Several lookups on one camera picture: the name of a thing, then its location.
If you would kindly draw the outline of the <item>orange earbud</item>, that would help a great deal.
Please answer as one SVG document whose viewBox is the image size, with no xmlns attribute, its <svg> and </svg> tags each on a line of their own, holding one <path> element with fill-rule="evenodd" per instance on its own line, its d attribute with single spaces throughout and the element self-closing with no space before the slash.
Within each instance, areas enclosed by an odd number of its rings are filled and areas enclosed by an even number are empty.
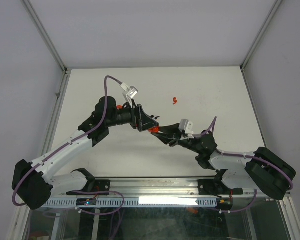
<svg viewBox="0 0 300 240">
<path fill-rule="evenodd" d="M 173 105 L 175 105 L 178 102 L 177 98 L 174 97 L 173 100 L 172 100 L 172 102 L 173 102 Z"/>
</svg>

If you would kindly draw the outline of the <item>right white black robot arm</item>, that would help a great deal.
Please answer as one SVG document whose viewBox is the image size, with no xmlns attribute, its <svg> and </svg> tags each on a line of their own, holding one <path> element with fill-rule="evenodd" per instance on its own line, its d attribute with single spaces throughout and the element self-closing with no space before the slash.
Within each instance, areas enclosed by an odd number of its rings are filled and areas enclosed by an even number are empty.
<svg viewBox="0 0 300 240">
<path fill-rule="evenodd" d="M 213 187 L 220 194 L 233 189 L 261 191 L 274 200 L 282 200 L 293 189 L 296 171 L 266 147 L 252 152 L 229 152 L 218 148 L 214 124 L 200 134 L 192 131 L 192 122 L 182 120 L 169 126 L 156 126 L 149 132 L 169 147 L 180 146 L 197 154 L 195 160 L 205 170 L 214 170 Z"/>
</svg>

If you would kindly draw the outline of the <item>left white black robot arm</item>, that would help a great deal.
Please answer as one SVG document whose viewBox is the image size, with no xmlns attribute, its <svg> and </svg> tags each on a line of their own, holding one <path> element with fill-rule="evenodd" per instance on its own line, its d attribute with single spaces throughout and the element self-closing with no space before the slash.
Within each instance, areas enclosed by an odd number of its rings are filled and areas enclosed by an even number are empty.
<svg viewBox="0 0 300 240">
<path fill-rule="evenodd" d="M 118 109 L 113 97 L 102 97 L 91 116 L 61 146 L 31 162 L 22 159 L 15 165 L 12 197 L 20 197 L 22 206 L 27 205 L 31 210 L 36 210 L 52 196 L 92 193 L 97 186 L 96 178 L 86 169 L 79 168 L 64 175 L 56 174 L 76 156 L 106 138 L 110 127 L 126 124 L 139 132 L 159 126 L 157 121 L 144 112 L 142 105 L 126 104 Z"/>
</svg>

